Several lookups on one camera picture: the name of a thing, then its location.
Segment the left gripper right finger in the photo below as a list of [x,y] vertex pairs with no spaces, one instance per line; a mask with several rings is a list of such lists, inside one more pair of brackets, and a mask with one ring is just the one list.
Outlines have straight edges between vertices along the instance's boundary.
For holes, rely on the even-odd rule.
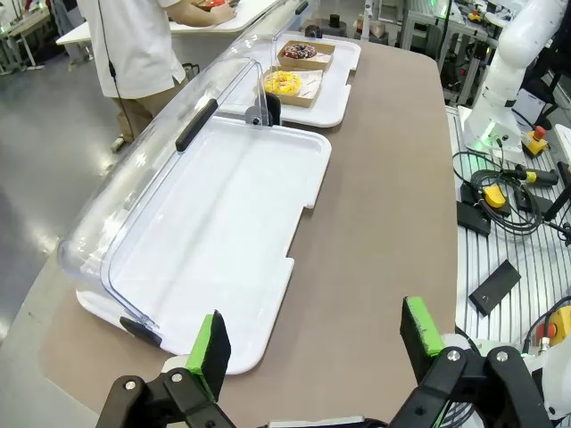
[[453,403],[467,403],[485,427],[552,427],[541,394],[517,349],[487,355],[443,344],[420,297],[406,297],[400,333],[418,386],[392,427],[438,427]]

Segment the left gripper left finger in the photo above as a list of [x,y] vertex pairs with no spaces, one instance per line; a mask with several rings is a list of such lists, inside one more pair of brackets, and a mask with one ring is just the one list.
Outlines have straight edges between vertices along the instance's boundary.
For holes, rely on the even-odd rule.
[[219,394],[231,355],[223,316],[207,315],[182,366],[150,382],[124,375],[110,388],[98,427],[233,427],[219,407]]

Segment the person's right hand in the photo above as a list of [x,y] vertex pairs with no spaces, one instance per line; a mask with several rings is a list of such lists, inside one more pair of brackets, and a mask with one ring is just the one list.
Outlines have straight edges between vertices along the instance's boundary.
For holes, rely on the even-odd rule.
[[229,4],[222,4],[211,8],[209,18],[211,25],[220,25],[222,23],[233,20],[236,17],[236,11]]

